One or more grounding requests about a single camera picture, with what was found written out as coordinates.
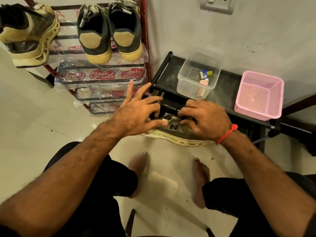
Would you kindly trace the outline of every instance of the forearm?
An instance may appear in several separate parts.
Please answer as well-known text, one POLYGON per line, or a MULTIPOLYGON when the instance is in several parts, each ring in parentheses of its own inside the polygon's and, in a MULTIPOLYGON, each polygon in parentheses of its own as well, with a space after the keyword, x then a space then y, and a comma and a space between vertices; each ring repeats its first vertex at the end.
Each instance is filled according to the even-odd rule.
POLYGON ((316 201, 239 131, 222 145, 243 173, 252 194, 278 236, 303 236, 316 201))
POLYGON ((0 223, 22 236, 52 236, 72 216, 121 136, 108 122, 0 206, 0 223))

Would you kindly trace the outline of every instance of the bare foot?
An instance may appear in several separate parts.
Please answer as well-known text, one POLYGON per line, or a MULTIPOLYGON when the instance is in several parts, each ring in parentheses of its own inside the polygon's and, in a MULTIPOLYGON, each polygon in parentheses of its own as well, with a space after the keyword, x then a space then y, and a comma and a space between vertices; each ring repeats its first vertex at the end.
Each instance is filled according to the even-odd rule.
POLYGON ((202 187, 210 181, 210 169, 200 162, 198 158, 194 160, 195 179, 197 181, 197 190, 194 196, 194 203, 201 209, 205 208, 202 187))
POLYGON ((148 154, 147 152, 144 152, 142 155, 135 156, 133 159, 131 159, 128 168, 130 170, 135 171, 138 179, 138 185, 132 196, 131 199, 135 198, 139 192, 140 192, 140 177, 142 176, 142 173, 144 172, 144 169, 146 167, 146 163, 148 160, 148 154))

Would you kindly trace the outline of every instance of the red thread bracelet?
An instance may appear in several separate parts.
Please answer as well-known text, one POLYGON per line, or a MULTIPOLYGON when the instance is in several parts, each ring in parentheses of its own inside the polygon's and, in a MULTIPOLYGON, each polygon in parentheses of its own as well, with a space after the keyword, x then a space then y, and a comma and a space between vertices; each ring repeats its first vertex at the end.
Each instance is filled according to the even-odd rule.
POLYGON ((223 135, 222 138, 220 138, 220 140, 216 144, 219 145, 230 133, 232 133, 233 131, 237 129, 238 129, 238 125, 233 124, 232 129, 229 132, 227 132, 225 135, 223 135))

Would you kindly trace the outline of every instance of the wall switch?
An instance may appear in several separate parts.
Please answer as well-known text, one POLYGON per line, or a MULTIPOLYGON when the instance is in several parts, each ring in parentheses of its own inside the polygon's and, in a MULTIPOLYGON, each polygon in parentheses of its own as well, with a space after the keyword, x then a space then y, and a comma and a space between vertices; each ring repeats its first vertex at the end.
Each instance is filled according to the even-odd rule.
POLYGON ((232 14, 236 7, 237 0, 202 0, 201 9, 232 14))

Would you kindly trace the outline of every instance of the chair leg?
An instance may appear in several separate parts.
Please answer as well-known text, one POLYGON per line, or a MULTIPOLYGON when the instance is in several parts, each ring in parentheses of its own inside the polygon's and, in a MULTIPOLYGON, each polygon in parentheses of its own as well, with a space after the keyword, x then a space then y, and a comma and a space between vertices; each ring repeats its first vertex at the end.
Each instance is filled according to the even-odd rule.
POLYGON ((126 227, 125 227, 125 234, 127 237, 132 236, 132 229, 133 229, 133 224, 134 224, 134 217, 135 217, 136 210, 132 209, 131 214, 128 218, 126 227))
POLYGON ((206 232, 208 233, 209 237, 215 237, 215 235, 213 234, 210 228, 207 228, 206 232))

